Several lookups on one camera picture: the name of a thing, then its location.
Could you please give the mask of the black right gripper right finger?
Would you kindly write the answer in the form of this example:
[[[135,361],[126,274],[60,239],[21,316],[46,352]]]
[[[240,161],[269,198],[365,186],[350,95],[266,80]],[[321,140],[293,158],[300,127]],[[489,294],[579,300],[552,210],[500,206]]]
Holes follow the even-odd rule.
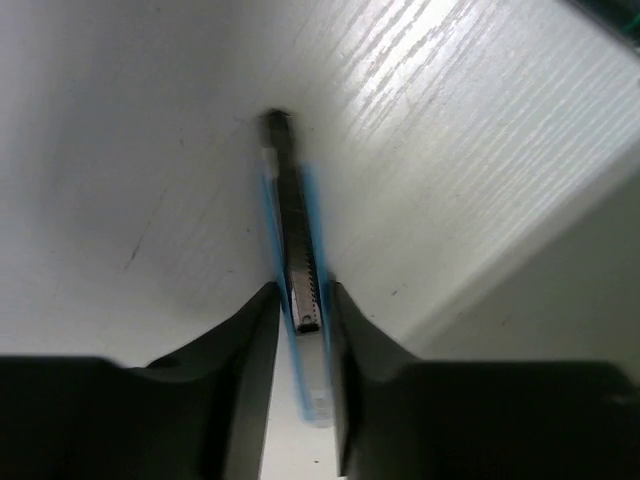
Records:
[[[327,287],[349,479],[635,479],[639,392],[591,361],[422,360]]]

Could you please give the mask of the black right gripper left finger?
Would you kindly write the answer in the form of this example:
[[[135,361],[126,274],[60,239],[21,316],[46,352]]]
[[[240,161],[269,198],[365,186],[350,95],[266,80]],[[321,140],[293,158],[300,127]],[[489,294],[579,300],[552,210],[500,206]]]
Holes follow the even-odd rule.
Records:
[[[264,285],[236,314],[145,367],[1,360],[5,479],[255,479],[280,317]]]

